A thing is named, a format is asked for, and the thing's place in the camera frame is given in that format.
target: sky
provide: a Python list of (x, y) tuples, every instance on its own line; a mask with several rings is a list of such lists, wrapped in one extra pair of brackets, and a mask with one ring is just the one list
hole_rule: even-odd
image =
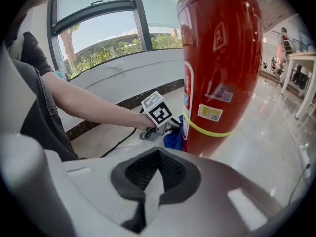
[[(57, 19), (60, 20), (71, 13), (90, 6), (99, 0), (58, 0)], [(142, 0), (150, 32), (171, 33), (171, 28), (180, 28), (177, 18), (178, 0)], [(98, 41), (115, 36), (136, 33), (136, 24), (132, 11), (111, 13), (82, 22), (73, 32), (75, 53)], [(67, 58), (61, 38), (60, 51)]]

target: glossy floor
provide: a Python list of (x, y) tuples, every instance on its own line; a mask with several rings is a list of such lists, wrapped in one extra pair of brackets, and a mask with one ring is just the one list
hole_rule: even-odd
[[(235, 132), (230, 135), (211, 159), (227, 164), (265, 189), (282, 206), (290, 195), (306, 163), (316, 160), (316, 120), (296, 120), (294, 115), (301, 103), (290, 93), (282, 96), (280, 88), (258, 80), (250, 104)], [(175, 116), (182, 113), (183, 89), (164, 95)], [(72, 141), (80, 157), (97, 158), (126, 137), (132, 128), (100, 125)], [(154, 142), (138, 139), (138, 131), (109, 155), (122, 150), (163, 146), (163, 138)], [(308, 187), (310, 168), (304, 173), (292, 200)]]

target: window frame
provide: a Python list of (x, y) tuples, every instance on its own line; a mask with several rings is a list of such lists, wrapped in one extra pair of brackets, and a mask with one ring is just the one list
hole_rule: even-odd
[[(48, 37), (49, 51), (52, 57), (54, 68), (58, 70), (61, 64), (63, 64), (63, 60), (62, 60), (62, 56), (61, 56), (59, 44), (58, 44), (58, 38), (57, 38), (60, 33), (70, 28), (71, 26), (74, 26), (75, 24), (81, 23), (85, 20), (102, 16), (105, 14), (122, 12), (122, 11), (132, 11), (134, 14), (136, 29), (138, 31), (138, 37), (139, 37), (139, 41), (142, 47), (142, 52), (156, 51), (156, 50), (153, 50), (151, 35), (149, 32), (149, 27), (148, 27), (146, 15), (145, 15), (145, 9), (144, 9), (142, 0), (117, 0), (117, 1), (97, 3), (89, 7), (83, 8), (79, 11), (76, 11), (66, 16), (65, 18), (62, 18), (59, 21), (57, 21), (57, 0), (50, 0), (47, 6), (47, 37)], [(75, 78), (73, 77), (69, 79), (68, 75), (66, 75), (66, 77), (67, 77), (67, 81), (70, 81), (73, 78)]]

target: fire extinguisher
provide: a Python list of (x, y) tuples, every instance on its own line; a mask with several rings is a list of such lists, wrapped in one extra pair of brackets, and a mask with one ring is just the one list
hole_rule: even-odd
[(182, 150), (210, 157), (233, 133), (262, 59), (256, 0), (179, 0), (184, 53)]

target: hand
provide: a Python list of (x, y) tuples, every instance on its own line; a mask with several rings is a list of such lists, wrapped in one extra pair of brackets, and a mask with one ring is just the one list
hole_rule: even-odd
[(155, 128), (155, 124), (151, 121), (151, 119), (146, 114), (138, 114), (137, 124), (135, 126), (139, 130), (147, 130), (148, 128)]

